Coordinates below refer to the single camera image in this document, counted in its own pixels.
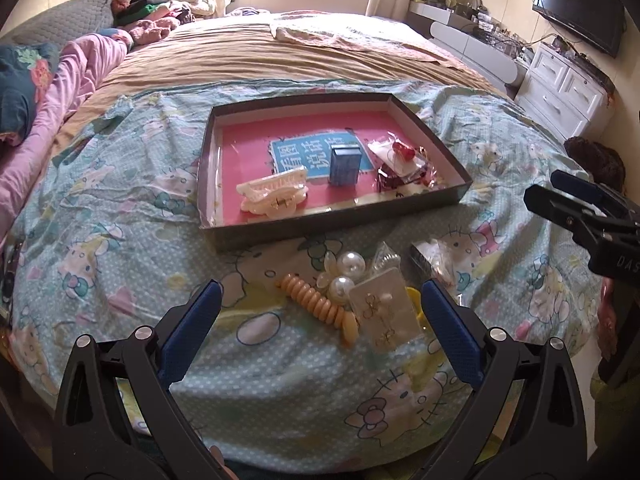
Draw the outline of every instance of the tray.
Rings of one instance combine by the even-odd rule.
[[[446,188],[427,191],[424,186],[408,184],[378,192],[376,170],[380,161],[366,145],[389,132],[427,149]],[[309,173],[314,178],[309,179],[308,198],[298,206],[295,216],[274,221],[241,211],[242,196],[236,186],[273,173],[274,142],[281,146],[279,141],[292,137],[344,133],[357,137],[364,147],[363,160],[368,157],[372,167],[369,170],[366,161],[361,165],[365,171],[360,172],[356,186],[329,186],[327,178],[314,173],[318,158],[303,156],[302,147],[308,146],[299,143],[295,155],[302,156],[304,165],[313,166]],[[216,248],[232,250],[452,205],[471,185],[471,177],[441,140],[393,95],[306,94],[211,110],[198,168],[198,211],[201,227],[211,230]]]

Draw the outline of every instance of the blue card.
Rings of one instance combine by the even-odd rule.
[[[331,146],[334,144],[357,144],[362,150],[360,171],[372,171],[373,164],[367,151],[353,134],[349,132],[331,132],[301,137],[291,137],[271,141],[271,156],[276,173],[305,166],[309,178],[329,177],[331,166]]]

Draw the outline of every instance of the plastic bag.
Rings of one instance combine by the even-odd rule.
[[[369,272],[367,273],[367,279],[382,274],[393,267],[397,267],[398,269],[400,268],[400,255],[386,243],[382,242],[378,245],[376,254],[371,261]]]
[[[453,259],[446,243],[439,240],[416,242],[411,245],[410,257],[422,281],[436,279],[449,292],[455,290]]]
[[[367,146],[398,177],[406,178],[409,181],[418,175],[420,170],[427,164],[426,158],[423,157],[419,150],[414,150],[407,146],[391,132],[389,132],[389,136],[386,139],[374,140]],[[400,146],[401,149],[397,150],[395,146]],[[401,152],[404,150],[411,150],[414,157],[411,160],[406,160],[401,156]]]

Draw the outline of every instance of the gray pillow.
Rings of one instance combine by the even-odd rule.
[[[113,25],[112,0],[69,0],[21,23],[0,43],[53,43],[59,50],[67,41]]]

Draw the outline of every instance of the white hair claw clip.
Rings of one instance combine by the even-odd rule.
[[[292,217],[298,204],[306,200],[309,191],[306,175],[306,168],[299,166],[238,184],[236,190],[244,196],[240,209],[255,215],[267,215],[271,220]]]

